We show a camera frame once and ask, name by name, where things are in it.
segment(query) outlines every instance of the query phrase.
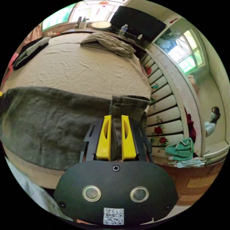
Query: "screw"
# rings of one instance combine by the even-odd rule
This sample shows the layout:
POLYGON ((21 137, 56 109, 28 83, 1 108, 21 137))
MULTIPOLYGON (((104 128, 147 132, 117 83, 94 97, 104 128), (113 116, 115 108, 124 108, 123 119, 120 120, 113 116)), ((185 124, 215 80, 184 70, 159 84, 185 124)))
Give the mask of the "screw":
POLYGON ((62 208, 66 208, 66 204, 62 201, 59 201, 59 205, 62 207, 62 208))
POLYGON ((170 208, 171 208, 171 205, 167 206, 167 207, 166 207, 166 210, 169 210, 170 208))
POLYGON ((114 172, 118 172, 120 170, 120 166, 119 165, 114 165, 113 166, 113 171, 114 172))

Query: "qr code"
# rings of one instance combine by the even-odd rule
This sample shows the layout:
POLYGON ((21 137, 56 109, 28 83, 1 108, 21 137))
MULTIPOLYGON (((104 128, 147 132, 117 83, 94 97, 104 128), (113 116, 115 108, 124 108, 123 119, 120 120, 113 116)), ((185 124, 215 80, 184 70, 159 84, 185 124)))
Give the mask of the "qr code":
POLYGON ((124 225, 123 208, 104 208, 103 224, 124 225))

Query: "pink cloth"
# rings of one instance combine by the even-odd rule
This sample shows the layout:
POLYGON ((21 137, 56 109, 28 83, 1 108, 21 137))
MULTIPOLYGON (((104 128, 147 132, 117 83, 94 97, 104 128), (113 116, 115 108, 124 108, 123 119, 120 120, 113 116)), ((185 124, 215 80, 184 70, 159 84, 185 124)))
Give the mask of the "pink cloth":
POLYGON ((5 77, 3 78, 2 80, 2 83, 1 83, 1 89, 3 87, 3 85, 5 84, 6 80, 9 78, 9 76, 11 75, 11 73, 13 72, 13 61, 18 57, 18 53, 14 53, 14 55, 12 56, 12 58, 10 59, 10 62, 8 64, 8 72, 7 74, 5 75, 5 77))

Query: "floral painted headboard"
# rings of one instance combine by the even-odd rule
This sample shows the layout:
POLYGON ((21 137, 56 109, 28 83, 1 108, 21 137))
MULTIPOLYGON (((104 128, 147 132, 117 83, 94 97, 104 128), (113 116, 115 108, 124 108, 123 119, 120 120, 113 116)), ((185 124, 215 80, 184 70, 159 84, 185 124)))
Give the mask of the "floral painted headboard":
POLYGON ((181 98, 170 77, 153 55, 146 50, 140 60, 152 89, 148 110, 147 136, 157 164, 167 164, 165 147, 189 137, 186 113, 181 98))

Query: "person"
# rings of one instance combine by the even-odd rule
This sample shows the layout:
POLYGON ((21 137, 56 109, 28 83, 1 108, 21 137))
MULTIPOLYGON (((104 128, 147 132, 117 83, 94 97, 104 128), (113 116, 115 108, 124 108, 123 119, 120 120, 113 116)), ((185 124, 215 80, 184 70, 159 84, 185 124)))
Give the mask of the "person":
POLYGON ((205 122, 205 136, 209 137, 213 132, 215 131, 216 128, 216 123, 220 118, 220 109, 218 107, 212 107, 212 112, 211 112, 211 121, 210 122, 205 122))

